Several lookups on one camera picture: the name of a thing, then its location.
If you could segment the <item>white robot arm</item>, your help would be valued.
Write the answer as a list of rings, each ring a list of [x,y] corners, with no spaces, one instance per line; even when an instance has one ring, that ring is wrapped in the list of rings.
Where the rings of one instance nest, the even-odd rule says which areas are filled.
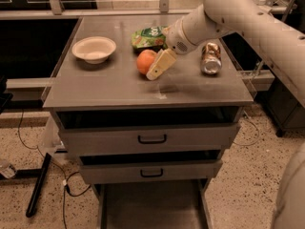
[[[229,31],[242,36],[298,102],[305,104],[305,34],[274,18],[255,0],[203,0],[166,29],[168,48],[157,55],[147,78],[155,80],[179,54]],[[296,149],[285,168],[271,229],[305,229],[305,145]]]

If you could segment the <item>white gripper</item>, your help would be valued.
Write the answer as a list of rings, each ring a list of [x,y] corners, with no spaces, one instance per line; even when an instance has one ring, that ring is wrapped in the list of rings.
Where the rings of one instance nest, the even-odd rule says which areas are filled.
[[[149,80],[157,79],[176,61],[177,54],[185,55],[193,52],[197,46],[191,43],[183,31],[183,19],[180,18],[162,30],[166,37],[168,49],[160,50],[151,64],[146,77]]]

